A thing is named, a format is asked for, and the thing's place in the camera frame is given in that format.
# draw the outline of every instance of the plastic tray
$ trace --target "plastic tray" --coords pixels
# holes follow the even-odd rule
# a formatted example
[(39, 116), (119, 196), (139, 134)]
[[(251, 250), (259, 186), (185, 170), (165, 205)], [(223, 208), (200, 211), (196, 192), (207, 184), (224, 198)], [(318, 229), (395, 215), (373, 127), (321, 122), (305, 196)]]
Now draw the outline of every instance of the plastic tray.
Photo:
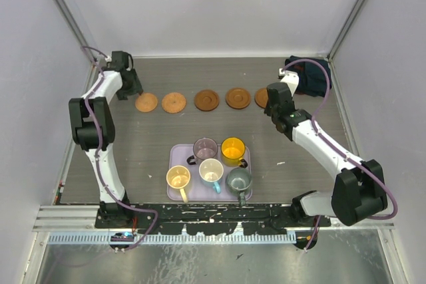
[[(194, 166), (190, 166), (186, 163), (186, 159), (193, 155), (193, 146), (193, 144), (177, 144), (170, 151), (169, 168), (173, 166), (184, 166), (185, 168), (188, 168), (189, 172), (191, 173), (189, 192), (186, 193), (188, 200), (193, 202), (238, 202), (238, 197), (228, 191), (225, 182), (226, 176), (235, 167), (225, 166), (220, 159), (220, 153), (218, 153), (216, 159), (219, 160), (224, 166), (224, 175), (220, 180), (221, 192), (217, 194), (213, 188), (209, 188), (201, 182), (200, 173), (198, 172), (200, 165), (196, 164)], [(251, 173), (252, 169), (250, 166), (250, 151), (247, 147), (246, 153), (244, 154), (244, 159), (248, 163), (247, 170)], [(252, 193), (253, 190), (250, 190), (250, 193), (246, 195), (246, 200), (252, 197)], [(171, 200), (182, 201), (179, 191), (172, 189), (170, 186), (167, 186), (167, 196)]]

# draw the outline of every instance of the blue cup handle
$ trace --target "blue cup handle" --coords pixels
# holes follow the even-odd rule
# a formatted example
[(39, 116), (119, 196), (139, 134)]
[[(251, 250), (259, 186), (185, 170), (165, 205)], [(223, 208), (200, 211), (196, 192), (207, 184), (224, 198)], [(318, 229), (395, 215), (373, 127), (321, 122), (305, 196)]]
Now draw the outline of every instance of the blue cup handle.
[(213, 188), (214, 188), (214, 190), (216, 191), (217, 194), (220, 193), (220, 185), (219, 185), (218, 182), (213, 183)]

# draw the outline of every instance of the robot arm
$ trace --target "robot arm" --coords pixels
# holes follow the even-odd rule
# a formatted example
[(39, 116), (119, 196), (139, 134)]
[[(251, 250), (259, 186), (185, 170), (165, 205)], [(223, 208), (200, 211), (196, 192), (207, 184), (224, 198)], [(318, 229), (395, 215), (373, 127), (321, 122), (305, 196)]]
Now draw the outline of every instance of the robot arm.
[(294, 217), (303, 219), (314, 215), (335, 216), (345, 225), (353, 225), (386, 209), (385, 192), (347, 159), (351, 158), (361, 164), (383, 182), (381, 166), (375, 160), (364, 162), (350, 153), (329, 137), (316, 123), (321, 135), (326, 137), (335, 148), (346, 154), (346, 158), (338, 155), (318, 136), (312, 126), (311, 115), (305, 110), (296, 110), (294, 106), (293, 94), (299, 83), (298, 74), (280, 71), (280, 76), (282, 76), (280, 82), (267, 87), (268, 105), (265, 113), (271, 116), (278, 132), (306, 149), (334, 180), (333, 192), (310, 191), (294, 198), (292, 203)]
[(136, 71), (133, 68), (129, 68), (129, 57), (131, 56), (128, 53), (113, 51), (112, 61), (107, 67), (103, 68), (103, 74), (98, 75), (98, 79), (91, 89), (82, 97), (73, 98), (69, 101), (73, 140), (81, 146), (91, 161), (101, 193), (101, 212), (110, 215), (126, 214), (127, 212), (124, 212), (124, 209), (116, 204), (116, 201), (107, 193), (99, 178), (95, 157), (99, 139), (95, 124), (89, 118), (85, 99), (89, 97), (89, 105), (95, 113), (102, 130), (103, 144), (98, 156), (99, 169), (103, 180), (116, 199), (125, 204), (130, 204), (115, 165), (113, 152), (115, 127), (108, 106), (115, 94), (119, 100), (127, 100), (129, 95), (142, 93), (142, 86)]

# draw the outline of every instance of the dark blue cloth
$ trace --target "dark blue cloth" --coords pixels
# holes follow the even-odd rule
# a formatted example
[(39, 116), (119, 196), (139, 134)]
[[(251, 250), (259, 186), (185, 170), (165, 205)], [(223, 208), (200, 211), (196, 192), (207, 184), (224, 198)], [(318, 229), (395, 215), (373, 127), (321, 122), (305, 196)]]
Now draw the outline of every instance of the dark blue cloth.
[[(302, 58), (291, 56), (289, 59), (286, 59), (286, 65), (298, 59)], [(309, 59), (317, 61), (327, 71), (331, 89), (331, 71), (328, 67), (328, 62), (315, 58)], [(299, 74), (299, 85), (296, 90), (297, 93), (304, 93), (309, 96), (325, 96), (327, 82), (325, 81), (324, 73), (319, 67), (315, 66), (313, 63), (296, 63), (288, 70), (297, 72)]]

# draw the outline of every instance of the brown saucer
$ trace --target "brown saucer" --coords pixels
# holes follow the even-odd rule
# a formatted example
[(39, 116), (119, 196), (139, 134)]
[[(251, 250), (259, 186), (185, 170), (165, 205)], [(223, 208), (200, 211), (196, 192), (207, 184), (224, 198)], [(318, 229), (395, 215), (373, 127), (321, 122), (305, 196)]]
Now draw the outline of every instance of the brown saucer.
[(259, 89), (254, 95), (254, 100), (260, 108), (265, 109), (268, 104), (268, 91), (266, 91), (266, 88)]
[(183, 94), (172, 92), (162, 99), (161, 106), (167, 113), (178, 113), (184, 110), (186, 99)]
[(158, 99), (152, 93), (142, 93), (134, 102), (136, 109), (141, 112), (151, 112), (158, 104)]
[(212, 111), (219, 105), (219, 96), (213, 90), (201, 90), (195, 95), (194, 103), (201, 111)]
[(232, 88), (226, 93), (226, 103), (234, 109), (244, 109), (250, 104), (250, 93), (243, 88)]

